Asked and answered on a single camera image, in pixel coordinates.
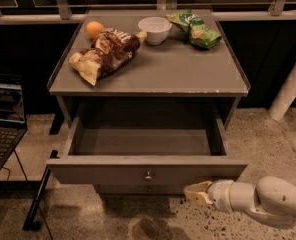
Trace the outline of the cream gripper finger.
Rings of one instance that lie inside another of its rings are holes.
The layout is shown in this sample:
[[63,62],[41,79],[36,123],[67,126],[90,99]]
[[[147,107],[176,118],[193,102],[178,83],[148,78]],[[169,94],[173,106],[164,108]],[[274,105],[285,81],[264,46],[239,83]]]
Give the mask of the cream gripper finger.
[[188,185],[184,188],[185,196],[199,206],[212,205],[212,201],[207,193],[208,188],[212,185],[211,181],[204,181],[197,184]]

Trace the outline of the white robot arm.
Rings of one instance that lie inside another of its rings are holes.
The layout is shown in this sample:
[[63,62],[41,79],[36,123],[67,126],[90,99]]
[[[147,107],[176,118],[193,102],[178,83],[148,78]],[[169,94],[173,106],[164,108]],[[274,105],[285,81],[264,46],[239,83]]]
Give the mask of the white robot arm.
[[[270,108],[269,116],[280,121],[296,98],[296,62]],[[257,184],[232,180],[205,181],[186,186],[185,196],[199,206],[217,211],[241,212],[251,219],[275,228],[289,229],[296,224],[296,186],[274,176]]]

